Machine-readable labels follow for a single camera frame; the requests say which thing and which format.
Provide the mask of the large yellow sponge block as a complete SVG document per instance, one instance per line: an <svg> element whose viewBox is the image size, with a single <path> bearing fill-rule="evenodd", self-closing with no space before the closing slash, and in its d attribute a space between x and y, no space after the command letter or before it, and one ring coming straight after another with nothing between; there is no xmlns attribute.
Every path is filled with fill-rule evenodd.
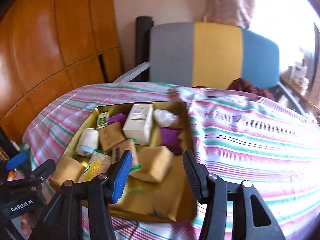
<svg viewBox="0 0 320 240"><path fill-rule="evenodd" d="M85 167L77 160L68 156L63 157L50 179L50 185L52 188L58 189L67 180L77 183L84 170Z"/></svg>

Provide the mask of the cream towel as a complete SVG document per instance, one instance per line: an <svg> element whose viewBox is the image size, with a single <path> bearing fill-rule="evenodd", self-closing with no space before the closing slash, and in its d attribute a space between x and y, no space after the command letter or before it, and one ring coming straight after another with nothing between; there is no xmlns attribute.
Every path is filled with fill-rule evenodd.
<svg viewBox="0 0 320 240"><path fill-rule="evenodd" d="M98 148L98 145L99 132L93 128L86 128L80 136L75 151L80 156L89 157Z"/></svg>

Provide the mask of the yellow sponge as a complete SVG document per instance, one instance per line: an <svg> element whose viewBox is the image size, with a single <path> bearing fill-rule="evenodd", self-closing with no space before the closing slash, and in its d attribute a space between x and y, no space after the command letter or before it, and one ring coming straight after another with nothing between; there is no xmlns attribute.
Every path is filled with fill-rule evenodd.
<svg viewBox="0 0 320 240"><path fill-rule="evenodd" d="M120 122L114 122L99 129L99 142L104 152L110 151L114 146L126 140Z"/></svg>

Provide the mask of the small green white box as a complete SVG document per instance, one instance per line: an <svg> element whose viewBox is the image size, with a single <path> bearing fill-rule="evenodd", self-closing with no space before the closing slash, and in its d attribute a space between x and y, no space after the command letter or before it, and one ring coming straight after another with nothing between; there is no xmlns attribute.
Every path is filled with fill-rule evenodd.
<svg viewBox="0 0 320 240"><path fill-rule="evenodd" d="M108 125L109 113L103 112L99 113L97 117L96 130L104 128Z"/></svg>

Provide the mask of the white cardboard box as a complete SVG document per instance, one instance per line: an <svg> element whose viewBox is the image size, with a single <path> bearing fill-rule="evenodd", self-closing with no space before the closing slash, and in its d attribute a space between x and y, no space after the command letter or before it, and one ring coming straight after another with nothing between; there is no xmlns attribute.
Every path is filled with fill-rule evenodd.
<svg viewBox="0 0 320 240"><path fill-rule="evenodd" d="M153 105L151 103L134 104L123 126L126 138L136 144L148 145L153 125Z"/></svg>

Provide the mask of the purple snack packet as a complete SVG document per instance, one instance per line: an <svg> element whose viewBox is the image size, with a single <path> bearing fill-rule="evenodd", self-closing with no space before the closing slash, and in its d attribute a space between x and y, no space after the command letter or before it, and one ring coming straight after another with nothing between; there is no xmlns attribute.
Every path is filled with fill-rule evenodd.
<svg viewBox="0 0 320 240"><path fill-rule="evenodd" d="M178 137L183 131L182 128L160 127L161 146L165 146L174 155L181 155L182 148L180 146L180 138Z"/></svg>
<svg viewBox="0 0 320 240"><path fill-rule="evenodd" d="M127 119L127 114L118 113L108 118L107 123L108 125L119 122L121 126L124 126L125 121Z"/></svg>

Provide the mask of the green rice cracker packet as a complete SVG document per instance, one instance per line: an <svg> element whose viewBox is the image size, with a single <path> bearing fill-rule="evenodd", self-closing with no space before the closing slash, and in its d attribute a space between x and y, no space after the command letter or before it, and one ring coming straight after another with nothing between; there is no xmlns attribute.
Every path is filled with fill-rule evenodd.
<svg viewBox="0 0 320 240"><path fill-rule="evenodd" d="M94 151L87 167L79 177L77 183L90 181L101 173L105 173L112 164L112 157L104 153Z"/></svg>

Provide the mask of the striped bed sheet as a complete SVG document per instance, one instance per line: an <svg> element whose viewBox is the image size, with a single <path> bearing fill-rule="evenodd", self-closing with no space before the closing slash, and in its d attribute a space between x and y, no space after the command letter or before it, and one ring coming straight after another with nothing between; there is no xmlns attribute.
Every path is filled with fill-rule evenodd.
<svg viewBox="0 0 320 240"><path fill-rule="evenodd" d="M319 214L319 126L254 94L151 82L77 88L49 104L26 129L32 166L59 160L96 107L149 101L183 101L197 161L225 181L250 180L284 236L306 236Z"/></svg>

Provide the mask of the gold metal tin tray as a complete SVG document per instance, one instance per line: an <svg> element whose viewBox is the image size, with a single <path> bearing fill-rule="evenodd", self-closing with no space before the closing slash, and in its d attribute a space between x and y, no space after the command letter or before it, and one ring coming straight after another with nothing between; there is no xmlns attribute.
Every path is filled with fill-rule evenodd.
<svg viewBox="0 0 320 240"><path fill-rule="evenodd" d="M86 167L89 157L80 156L75 151L84 129L96 127L99 113L108 112L110 116L127 114L132 105L124 103L93 109L72 137L62 157L71 157ZM109 212L113 216L155 223L191 221L196 216L196 209L196 200L186 178L181 155L173 157L172 165L161 183L148 183L129 177L120 200L109 205Z"/></svg>

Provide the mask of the wooden wardrobe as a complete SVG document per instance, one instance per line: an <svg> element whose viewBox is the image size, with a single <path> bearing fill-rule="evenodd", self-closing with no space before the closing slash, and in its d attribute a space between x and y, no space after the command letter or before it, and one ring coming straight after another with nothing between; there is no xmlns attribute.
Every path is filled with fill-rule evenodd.
<svg viewBox="0 0 320 240"><path fill-rule="evenodd" d="M1 128L21 142L55 99L123 73L113 0L1 0Z"/></svg>

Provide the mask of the dark red garment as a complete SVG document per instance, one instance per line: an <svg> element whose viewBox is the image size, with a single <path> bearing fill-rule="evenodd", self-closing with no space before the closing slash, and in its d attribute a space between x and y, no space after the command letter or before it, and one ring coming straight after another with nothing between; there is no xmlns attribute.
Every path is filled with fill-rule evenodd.
<svg viewBox="0 0 320 240"><path fill-rule="evenodd" d="M261 89L258 87L254 87L250 82L242 78L233 80L227 89L251 93L251 94L268 98L270 100L274 100L274 96L268 89Z"/></svg>

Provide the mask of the wooden side desk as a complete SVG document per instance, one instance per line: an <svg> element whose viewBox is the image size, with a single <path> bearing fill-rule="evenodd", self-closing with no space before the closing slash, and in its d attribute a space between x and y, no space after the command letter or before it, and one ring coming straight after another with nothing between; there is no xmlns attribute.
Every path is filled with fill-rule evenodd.
<svg viewBox="0 0 320 240"><path fill-rule="evenodd" d="M308 85L300 87L290 78L292 67L281 73L280 81L298 101L304 112L312 114L319 123L319 89L312 91Z"/></svg>

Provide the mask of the grey yellow blue chair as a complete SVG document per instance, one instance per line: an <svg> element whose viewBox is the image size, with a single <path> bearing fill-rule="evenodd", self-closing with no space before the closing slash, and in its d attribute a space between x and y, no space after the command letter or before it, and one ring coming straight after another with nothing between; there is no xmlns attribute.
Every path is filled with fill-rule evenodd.
<svg viewBox="0 0 320 240"><path fill-rule="evenodd" d="M150 30L149 59L116 79L129 82L148 70L150 82L226 89L242 78L254 87L281 91L305 112L280 82L279 47L250 30L204 22L167 23Z"/></svg>

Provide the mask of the pink patterned curtain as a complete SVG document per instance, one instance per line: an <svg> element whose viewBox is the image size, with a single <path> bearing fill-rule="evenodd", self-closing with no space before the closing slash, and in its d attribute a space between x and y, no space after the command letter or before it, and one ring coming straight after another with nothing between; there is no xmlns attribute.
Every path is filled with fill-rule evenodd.
<svg viewBox="0 0 320 240"><path fill-rule="evenodd" d="M249 29L254 7L255 0L208 0L203 22Z"/></svg>

